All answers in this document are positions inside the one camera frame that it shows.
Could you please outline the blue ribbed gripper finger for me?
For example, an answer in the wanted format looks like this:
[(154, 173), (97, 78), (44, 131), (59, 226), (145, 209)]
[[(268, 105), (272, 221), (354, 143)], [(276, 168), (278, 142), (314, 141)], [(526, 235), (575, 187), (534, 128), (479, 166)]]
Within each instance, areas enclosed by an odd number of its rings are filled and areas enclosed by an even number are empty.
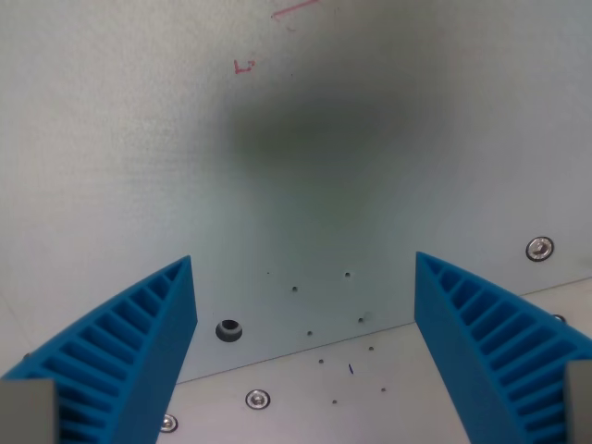
[(55, 383), (61, 443), (154, 443), (197, 324), (185, 256), (91, 310), (3, 378)]
[(565, 443), (565, 366), (591, 340), (532, 303), (426, 253), (414, 319), (473, 443)]

